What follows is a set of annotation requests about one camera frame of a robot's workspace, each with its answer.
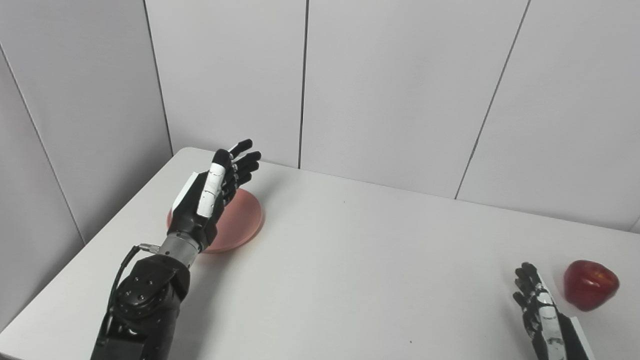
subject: white finger segment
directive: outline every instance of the white finger segment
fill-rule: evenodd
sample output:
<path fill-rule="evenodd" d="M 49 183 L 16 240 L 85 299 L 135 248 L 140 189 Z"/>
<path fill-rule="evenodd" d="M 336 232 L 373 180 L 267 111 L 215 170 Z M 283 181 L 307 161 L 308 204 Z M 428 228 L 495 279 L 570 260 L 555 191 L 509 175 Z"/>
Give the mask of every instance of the white finger segment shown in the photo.
<path fill-rule="evenodd" d="M 210 218 L 213 214 L 213 206 L 216 199 L 220 195 L 222 189 L 222 181 L 225 178 L 225 168 L 217 163 L 211 163 L 207 180 L 205 180 L 204 188 L 198 202 L 196 214 L 201 217 Z"/>

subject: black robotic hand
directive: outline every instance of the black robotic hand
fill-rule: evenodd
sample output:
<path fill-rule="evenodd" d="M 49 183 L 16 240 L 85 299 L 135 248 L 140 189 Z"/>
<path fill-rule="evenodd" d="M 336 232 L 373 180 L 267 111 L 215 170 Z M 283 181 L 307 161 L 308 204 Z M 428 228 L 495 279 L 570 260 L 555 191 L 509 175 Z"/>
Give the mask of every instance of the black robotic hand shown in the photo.
<path fill-rule="evenodd" d="M 231 150 L 216 151 L 209 171 L 194 174 L 180 192 L 173 209 L 167 234 L 184 233 L 206 249 L 217 235 L 216 224 L 224 207 L 233 200 L 236 190 L 252 178 L 259 168 L 259 151 L 244 156 L 251 149 L 251 139 L 239 142 Z"/>
<path fill-rule="evenodd" d="M 109 294 L 92 360 L 166 360 L 180 305 L 189 292 L 189 268 L 217 235 L 216 224 L 238 187 L 258 169 L 260 152 L 250 139 L 218 150 L 209 171 L 194 173 L 173 205 L 172 221 L 161 246 L 134 246 L 122 261 Z M 153 253 L 120 277 L 135 254 Z"/>
<path fill-rule="evenodd" d="M 595 360 L 576 318 L 556 307 L 538 269 L 522 263 L 515 283 L 520 292 L 513 298 L 522 308 L 522 321 L 539 360 Z"/>

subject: white table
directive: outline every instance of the white table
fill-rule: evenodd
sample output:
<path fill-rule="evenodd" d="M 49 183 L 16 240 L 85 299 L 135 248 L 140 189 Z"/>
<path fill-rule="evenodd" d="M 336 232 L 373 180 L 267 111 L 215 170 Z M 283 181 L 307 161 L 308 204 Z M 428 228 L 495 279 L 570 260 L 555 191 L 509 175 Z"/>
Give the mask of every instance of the white table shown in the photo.
<path fill-rule="evenodd" d="M 0 353 L 88 360 L 122 258 L 164 239 L 174 197 L 211 157 L 169 161 L 0 334 Z M 198 256 L 171 359 L 534 360 L 511 299 L 522 261 L 579 314 L 599 360 L 640 359 L 638 234 L 268 163 L 246 189 L 264 226 L 238 250 Z M 560 293 L 582 258 L 621 279 L 590 313 Z"/>

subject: black cable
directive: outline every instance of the black cable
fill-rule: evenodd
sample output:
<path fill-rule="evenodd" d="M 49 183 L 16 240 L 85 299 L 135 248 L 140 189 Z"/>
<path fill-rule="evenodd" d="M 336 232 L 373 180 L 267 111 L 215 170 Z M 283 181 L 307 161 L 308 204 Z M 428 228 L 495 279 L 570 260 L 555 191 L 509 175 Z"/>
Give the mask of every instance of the black cable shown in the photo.
<path fill-rule="evenodd" d="M 124 269 L 127 268 L 127 265 L 131 262 L 131 259 L 140 251 L 140 246 L 135 245 L 129 250 L 129 253 L 124 257 L 122 263 L 120 264 L 120 268 L 118 269 L 118 273 L 116 274 L 116 278 L 113 281 L 113 285 L 111 286 L 111 293 L 109 294 L 109 302 L 107 303 L 107 313 L 111 309 L 111 303 L 113 302 L 113 296 L 116 293 L 116 289 L 118 288 L 118 284 L 120 284 L 120 278 Z"/>

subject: panel seam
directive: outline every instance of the panel seam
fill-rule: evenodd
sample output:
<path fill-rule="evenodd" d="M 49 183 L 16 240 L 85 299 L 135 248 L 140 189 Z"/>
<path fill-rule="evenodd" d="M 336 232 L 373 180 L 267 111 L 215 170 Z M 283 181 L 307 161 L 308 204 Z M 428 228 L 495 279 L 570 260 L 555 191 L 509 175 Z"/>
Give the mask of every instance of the panel seam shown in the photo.
<path fill-rule="evenodd" d="M 154 37 L 151 35 L 151 23 L 149 22 L 149 12 L 147 10 L 147 0 L 142 0 L 142 4 L 145 8 L 145 20 L 147 21 L 147 31 L 149 32 L 149 42 L 151 43 L 151 54 L 154 57 L 154 68 L 156 70 L 156 79 L 158 82 L 158 90 L 160 91 L 160 103 L 162 104 L 162 114 L 164 115 L 164 126 L 166 127 L 166 137 L 169 140 L 169 150 L 173 157 L 173 143 L 171 141 L 171 133 L 169 132 L 169 121 L 166 116 L 166 106 L 164 105 L 164 94 L 162 91 L 162 83 L 160 82 L 160 71 L 158 70 L 158 62 L 156 60 L 156 47 L 154 46 Z"/>
<path fill-rule="evenodd" d="M 493 95 L 491 96 L 491 100 L 489 101 L 489 106 L 486 109 L 486 113 L 484 113 L 484 119 L 482 124 L 480 125 L 480 130 L 478 131 L 478 135 L 476 137 L 476 142 L 474 143 L 473 148 L 471 149 L 471 154 L 469 155 L 469 160 L 467 161 L 467 166 L 465 167 L 464 173 L 462 173 L 462 178 L 460 179 L 460 184 L 458 184 L 458 190 L 456 191 L 456 196 L 454 199 L 458 198 L 460 194 L 460 189 L 462 188 L 462 183 L 465 181 L 465 177 L 467 176 L 467 171 L 469 170 L 469 165 L 471 164 L 471 160 L 476 153 L 476 149 L 478 143 L 480 141 L 480 136 L 482 135 L 484 125 L 486 124 L 486 119 L 489 116 L 489 112 L 491 111 L 491 107 L 493 105 L 493 101 L 495 100 L 495 95 L 498 93 L 498 88 L 500 87 L 500 82 L 502 81 L 502 77 L 504 76 L 504 71 L 507 69 L 507 64 L 509 63 L 509 59 L 511 58 L 511 53 L 513 52 L 513 48 L 516 45 L 516 41 L 518 40 L 518 35 L 520 34 L 520 30 L 522 29 L 522 24 L 524 23 L 524 19 L 527 16 L 527 11 L 529 11 L 529 5 L 531 4 L 531 0 L 527 1 L 527 6 L 524 8 L 524 13 L 522 14 L 522 18 L 520 19 L 520 23 L 518 24 L 518 29 L 516 30 L 516 35 L 513 37 L 513 41 L 511 42 L 511 47 L 509 48 L 509 52 L 507 54 L 507 58 L 504 60 L 504 65 L 502 66 L 502 71 L 500 72 L 500 76 L 498 77 L 498 82 L 495 84 L 495 88 L 493 89 Z"/>
<path fill-rule="evenodd" d="M 640 217 L 638 217 L 636 221 L 631 225 L 631 227 L 629 227 L 629 230 L 627 230 L 627 232 L 631 232 L 631 230 L 633 230 L 634 227 L 636 227 L 638 221 L 640 221 Z"/>
<path fill-rule="evenodd" d="M 65 195 L 64 190 L 62 189 L 62 185 L 60 185 L 60 179 L 58 179 L 58 175 L 56 174 L 56 170 L 53 167 L 53 164 L 51 163 L 51 158 L 49 157 L 49 153 L 47 152 L 47 149 L 45 148 L 44 142 L 42 141 L 42 137 L 40 136 L 40 132 L 38 131 L 38 127 L 36 126 L 35 122 L 33 121 L 33 116 L 31 115 L 31 111 L 29 110 L 29 106 L 27 106 L 27 101 L 24 98 L 24 94 L 22 93 L 22 90 L 20 89 L 20 85 L 18 85 L 18 80 L 15 77 L 15 74 L 13 72 L 13 68 L 11 67 L 11 64 L 9 63 L 9 58 L 7 57 L 6 53 L 4 52 L 4 48 L 2 47 L 2 43 L 0 43 L 0 53 L 2 54 L 3 60 L 6 63 L 7 67 L 9 68 L 9 74 L 11 75 L 12 79 L 13 79 L 13 84 L 15 85 L 15 88 L 18 90 L 18 94 L 20 95 L 20 99 L 22 101 L 22 105 L 24 106 L 24 109 L 27 111 L 27 116 L 29 117 L 29 121 L 31 122 L 31 126 L 33 127 L 33 130 L 36 132 L 36 136 L 38 137 L 38 142 L 40 143 L 40 146 L 42 148 L 42 152 L 44 152 L 44 156 L 47 159 L 47 162 L 49 164 L 49 168 L 51 169 L 51 172 L 53 173 L 53 178 L 56 180 L 56 185 L 58 185 L 58 189 L 60 189 L 60 193 L 62 194 L 62 199 L 65 201 L 65 205 L 67 207 L 67 211 L 69 212 L 69 215 L 71 216 L 71 220 L 74 223 L 74 226 L 76 227 L 76 231 L 78 233 L 78 236 L 80 236 L 80 240 L 82 241 L 82 243 L 84 245 L 87 244 L 87 241 L 85 240 L 82 232 L 80 231 L 80 227 L 78 226 L 78 223 L 76 221 L 76 218 L 73 214 L 73 211 L 71 211 L 71 206 L 69 205 L 69 201 L 67 200 L 67 196 Z"/>
<path fill-rule="evenodd" d="M 302 92 L 300 100 L 300 137 L 298 138 L 298 168 L 302 165 L 302 124 L 305 118 L 305 85 L 307 81 L 307 38 L 309 34 L 309 1 L 305 9 L 305 44 L 302 52 Z"/>

